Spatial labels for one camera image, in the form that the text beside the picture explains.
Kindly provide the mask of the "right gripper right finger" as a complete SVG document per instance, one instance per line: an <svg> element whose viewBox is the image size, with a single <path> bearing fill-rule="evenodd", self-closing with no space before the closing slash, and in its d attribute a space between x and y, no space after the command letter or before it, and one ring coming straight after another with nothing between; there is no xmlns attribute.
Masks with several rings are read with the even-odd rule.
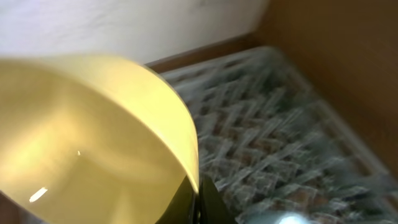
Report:
<svg viewBox="0 0 398 224"><path fill-rule="evenodd" d="M206 175L201 180L199 203L199 224L238 224L212 179Z"/></svg>

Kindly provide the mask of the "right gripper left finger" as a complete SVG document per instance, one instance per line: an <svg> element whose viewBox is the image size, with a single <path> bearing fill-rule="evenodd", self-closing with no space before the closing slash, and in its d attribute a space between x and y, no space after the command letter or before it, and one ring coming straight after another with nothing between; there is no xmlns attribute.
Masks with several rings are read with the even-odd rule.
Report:
<svg viewBox="0 0 398 224"><path fill-rule="evenodd" d="M156 224L194 224L196 193L185 177Z"/></svg>

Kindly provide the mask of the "yellow bowl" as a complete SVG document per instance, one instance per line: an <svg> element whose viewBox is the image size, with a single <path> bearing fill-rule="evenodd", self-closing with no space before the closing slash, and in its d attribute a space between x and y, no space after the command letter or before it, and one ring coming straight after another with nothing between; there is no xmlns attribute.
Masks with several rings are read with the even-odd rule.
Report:
<svg viewBox="0 0 398 224"><path fill-rule="evenodd" d="M1 192L47 223L156 223L188 177L192 116L160 76L112 55L1 59Z"/></svg>

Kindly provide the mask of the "blue cup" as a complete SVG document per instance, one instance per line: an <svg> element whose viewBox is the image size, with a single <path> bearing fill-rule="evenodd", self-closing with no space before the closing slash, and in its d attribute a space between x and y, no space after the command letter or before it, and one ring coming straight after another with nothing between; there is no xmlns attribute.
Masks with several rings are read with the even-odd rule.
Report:
<svg viewBox="0 0 398 224"><path fill-rule="evenodd" d="M303 215L296 212L272 211L248 218L246 224L311 224Z"/></svg>

